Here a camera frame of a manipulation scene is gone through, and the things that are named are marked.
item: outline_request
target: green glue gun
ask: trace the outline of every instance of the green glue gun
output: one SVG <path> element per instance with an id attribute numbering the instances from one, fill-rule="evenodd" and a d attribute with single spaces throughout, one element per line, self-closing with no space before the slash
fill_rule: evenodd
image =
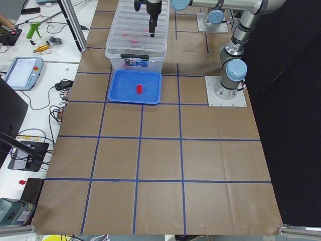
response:
<path id="1" fill-rule="evenodd" d="M 31 39 L 32 36 L 34 35 L 35 31 L 37 32 L 39 38 L 41 38 L 40 33 L 39 33 L 40 24 L 41 24 L 41 22 L 36 23 L 36 24 L 30 24 L 30 29 L 29 29 L 29 32 L 27 34 L 27 39 Z"/>

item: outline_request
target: red object in box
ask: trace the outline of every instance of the red object in box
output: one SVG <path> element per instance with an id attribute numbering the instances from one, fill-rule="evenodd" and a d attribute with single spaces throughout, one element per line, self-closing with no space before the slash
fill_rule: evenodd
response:
<path id="1" fill-rule="evenodd" d="M 141 84 L 137 85 L 136 91 L 137 91 L 137 94 L 141 94 L 142 93 L 142 85 Z"/>

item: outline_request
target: metal mounting plate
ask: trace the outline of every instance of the metal mounting plate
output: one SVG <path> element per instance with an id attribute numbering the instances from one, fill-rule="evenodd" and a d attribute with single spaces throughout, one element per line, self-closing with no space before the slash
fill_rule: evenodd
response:
<path id="1" fill-rule="evenodd" d="M 206 93 L 209 106 L 247 107 L 243 90 L 238 91 L 236 96 L 230 100 L 218 97 L 214 92 L 214 86 L 220 80 L 220 76 L 205 76 Z"/>
<path id="2" fill-rule="evenodd" d="M 213 24 L 210 28 L 204 25 L 207 14 L 196 14 L 197 26 L 200 33 L 227 34 L 229 32 L 226 23 Z"/>

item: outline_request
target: smartphone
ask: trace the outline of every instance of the smartphone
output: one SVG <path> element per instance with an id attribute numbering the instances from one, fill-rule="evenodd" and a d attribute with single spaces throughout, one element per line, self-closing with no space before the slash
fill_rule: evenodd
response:
<path id="1" fill-rule="evenodd" d="M 24 15 L 24 14 L 37 14 L 37 13 L 40 13 L 40 7 L 21 10 L 22 15 Z"/>

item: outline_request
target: plastic box lid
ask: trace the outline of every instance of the plastic box lid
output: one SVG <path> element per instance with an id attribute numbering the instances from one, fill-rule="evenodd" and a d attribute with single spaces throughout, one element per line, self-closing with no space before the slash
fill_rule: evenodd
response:
<path id="1" fill-rule="evenodd" d="M 158 104 L 161 100 L 162 75 L 154 72 L 117 70 L 108 91 L 116 102 Z"/>
<path id="2" fill-rule="evenodd" d="M 120 0 L 106 42 L 106 57 L 120 58 L 120 54 L 166 57 L 170 21 L 170 2 L 162 1 L 162 12 L 158 16 L 155 37 L 148 31 L 150 15 L 142 4 L 138 12 L 134 0 Z"/>

